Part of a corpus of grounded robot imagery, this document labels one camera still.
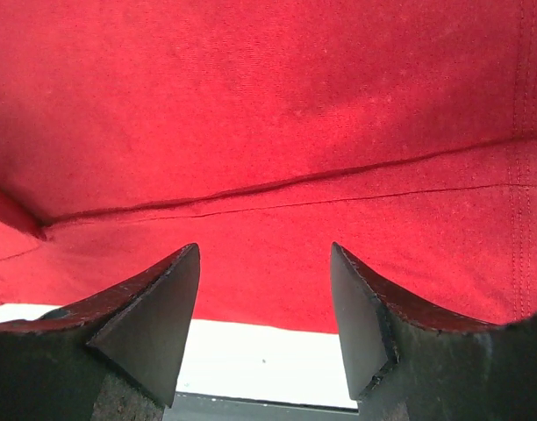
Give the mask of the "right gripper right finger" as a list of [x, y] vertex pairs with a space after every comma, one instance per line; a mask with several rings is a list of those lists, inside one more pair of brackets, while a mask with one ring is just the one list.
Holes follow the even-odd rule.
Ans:
[[334, 313], [362, 420], [537, 420], [537, 314], [489, 324], [431, 303], [333, 245]]

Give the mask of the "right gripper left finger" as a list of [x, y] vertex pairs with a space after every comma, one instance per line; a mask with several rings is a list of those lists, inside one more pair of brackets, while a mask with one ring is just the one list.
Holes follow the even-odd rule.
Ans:
[[159, 420], [174, 402], [200, 277], [190, 244], [33, 321], [0, 323], [0, 420]]

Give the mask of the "red t shirt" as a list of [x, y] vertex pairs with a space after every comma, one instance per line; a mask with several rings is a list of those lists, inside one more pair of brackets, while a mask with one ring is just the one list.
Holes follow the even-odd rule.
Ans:
[[339, 243], [537, 311], [537, 1], [0, 1], [0, 304], [196, 243], [198, 318], [333, 332]]

